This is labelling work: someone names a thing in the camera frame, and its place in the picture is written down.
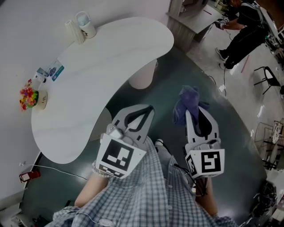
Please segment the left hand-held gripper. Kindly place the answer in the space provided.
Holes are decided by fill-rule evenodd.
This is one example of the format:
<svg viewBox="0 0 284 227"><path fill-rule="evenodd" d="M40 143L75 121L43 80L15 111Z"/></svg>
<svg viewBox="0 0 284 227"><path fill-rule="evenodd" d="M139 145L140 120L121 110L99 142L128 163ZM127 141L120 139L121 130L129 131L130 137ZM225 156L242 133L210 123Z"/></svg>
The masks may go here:
<svg viewBox="0 0 284 227"><path fill-rule="evenodd" d="M101 135L95 171L105 177L124 179L146 155L146 140L154 118L151 105L139 104L121 109Z"/></svg>

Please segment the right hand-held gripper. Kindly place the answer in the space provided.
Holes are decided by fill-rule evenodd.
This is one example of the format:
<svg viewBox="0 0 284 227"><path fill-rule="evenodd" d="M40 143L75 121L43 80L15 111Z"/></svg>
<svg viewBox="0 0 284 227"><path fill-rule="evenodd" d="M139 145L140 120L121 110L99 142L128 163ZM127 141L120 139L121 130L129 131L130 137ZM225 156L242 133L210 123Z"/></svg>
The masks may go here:
<svg viewBox="0 0 284 227"><path fill-rule="evenodd" d="M221 148L218 124L207 110L198 108L198 123L188 110L185 112L189 142L185 145L185 161L194 179L218 176L224 172L225 166L225 150ZM195 145L200 135L209 142Z"/></svg>

